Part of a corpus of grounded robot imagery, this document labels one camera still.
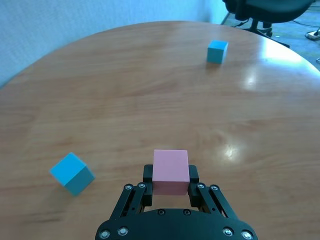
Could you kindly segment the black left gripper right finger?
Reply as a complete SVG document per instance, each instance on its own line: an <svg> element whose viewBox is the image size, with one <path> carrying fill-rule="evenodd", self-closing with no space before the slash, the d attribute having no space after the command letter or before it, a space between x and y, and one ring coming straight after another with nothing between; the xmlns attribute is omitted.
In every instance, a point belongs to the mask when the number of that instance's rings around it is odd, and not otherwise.
<svg viewBox="0 0 320 240"><path fill-rule="evenodd" d="M188 196L190 205L200 212L218 214L220 216L238 220L238 216L216 184L206 186L200 182L197 167L189 165Z"/></svg>

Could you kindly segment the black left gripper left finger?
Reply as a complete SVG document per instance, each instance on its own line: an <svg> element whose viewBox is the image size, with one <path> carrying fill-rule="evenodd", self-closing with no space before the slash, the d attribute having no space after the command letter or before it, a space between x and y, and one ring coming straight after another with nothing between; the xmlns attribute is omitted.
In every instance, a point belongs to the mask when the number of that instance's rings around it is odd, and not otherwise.
<svg viewBox="0 0 320 240"><path fill-rule="evenodd" d="M110 220L143 213L145 207L152 206L153 200L153 165L143 168L142 182L137 185L127 183L113 209Z"/></svg>

